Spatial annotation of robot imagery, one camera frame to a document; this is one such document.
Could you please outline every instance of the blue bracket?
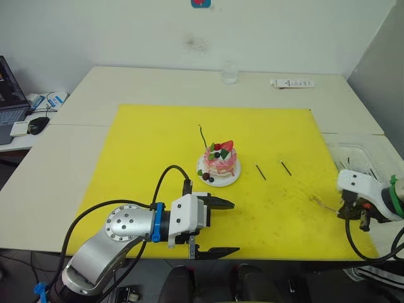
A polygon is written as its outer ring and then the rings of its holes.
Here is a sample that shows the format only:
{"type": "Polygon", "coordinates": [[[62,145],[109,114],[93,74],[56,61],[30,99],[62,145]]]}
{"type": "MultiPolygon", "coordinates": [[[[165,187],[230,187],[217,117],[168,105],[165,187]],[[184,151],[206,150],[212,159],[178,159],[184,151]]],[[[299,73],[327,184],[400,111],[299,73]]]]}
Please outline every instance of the blue bracket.
{"type": "Polygon", "coordinates": [[[161,234],[160,234],[160,224],[162,222],[162,213],[164,210],[164,203],[158,202],[157,203],[157,209],[156,209],[156,217],[154,219],[154,229],[153,229],[153,234],[151,235],[151,240],[154,243],[159,243],[161,239],[161,234]]]}

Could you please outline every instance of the clear plastic container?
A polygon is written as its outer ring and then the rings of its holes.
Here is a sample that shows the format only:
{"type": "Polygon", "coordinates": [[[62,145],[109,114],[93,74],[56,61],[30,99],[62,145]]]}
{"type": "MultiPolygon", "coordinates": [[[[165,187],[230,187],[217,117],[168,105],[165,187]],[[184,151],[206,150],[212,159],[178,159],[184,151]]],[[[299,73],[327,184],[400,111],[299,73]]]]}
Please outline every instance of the clear plastic container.
{"type": "Polygon", "coordinates": [[[223,62],[222,81],[225,84],[234,84],[237,82],[239,70],[234,61],[223,62]]]}

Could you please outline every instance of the stain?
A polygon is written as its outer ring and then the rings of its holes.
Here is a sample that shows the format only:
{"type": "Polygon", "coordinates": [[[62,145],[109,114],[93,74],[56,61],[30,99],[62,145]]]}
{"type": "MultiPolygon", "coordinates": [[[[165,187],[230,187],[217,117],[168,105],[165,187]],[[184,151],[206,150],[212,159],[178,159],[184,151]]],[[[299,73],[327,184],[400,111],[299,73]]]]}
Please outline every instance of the stain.
{"type": "Polygon", "coordinates": [[[195,36],[193,34],[187,34],[184,37],[184,48],[195,55],[205,56],[209,53],[209,44],[208,42],[202,38],[195,36]]]}

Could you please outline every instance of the white plate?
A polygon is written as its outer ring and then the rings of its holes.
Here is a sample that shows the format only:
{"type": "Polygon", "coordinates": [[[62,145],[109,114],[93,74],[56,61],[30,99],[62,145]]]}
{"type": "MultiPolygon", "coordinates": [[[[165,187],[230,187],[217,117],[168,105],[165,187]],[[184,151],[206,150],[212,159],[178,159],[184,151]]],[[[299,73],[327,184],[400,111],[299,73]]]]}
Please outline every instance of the white plate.
{"type": "MultiPolygon", "coordinates": [[[[203,155],[200,156],[200,158],[198,159],[198,162],[196,162],[196,173],[198,173],[198,170],[201,169],[202,171],[205,169],[205,164],[203,161],[203,155]]],[[[239,159],[236,160],[235,162],[235,167],[234,167],[234,171],[233,171],[234,175],[228,175],[226,177],[216,177],[213,176],[213,178],[215,179],[213,182],[209,182],[209,180],[203,180],[202,176],[198,176],[202,182],[206,183],[207,185],[210,186],[215,186],[215,187],[224,187],[224,186],[228,186],[231,183],[234,183],[240,176],[241,173],[241,164],[239,159]]]]}

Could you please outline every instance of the computer mouse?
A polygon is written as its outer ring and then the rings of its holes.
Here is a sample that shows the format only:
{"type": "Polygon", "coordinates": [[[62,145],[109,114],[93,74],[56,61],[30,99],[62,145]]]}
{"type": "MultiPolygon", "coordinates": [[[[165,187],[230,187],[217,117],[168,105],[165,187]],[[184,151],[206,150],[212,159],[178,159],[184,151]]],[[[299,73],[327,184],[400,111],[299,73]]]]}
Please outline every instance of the computer mouse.
{"type": "Polygon", "coordinates": [[[28,124],[28,132],[30,134],[39,134],[41,131],[44,130],[48,122],[49,122],[48,117],[39,117],[34,120],[31,120],[30,123],[28,124]]]}

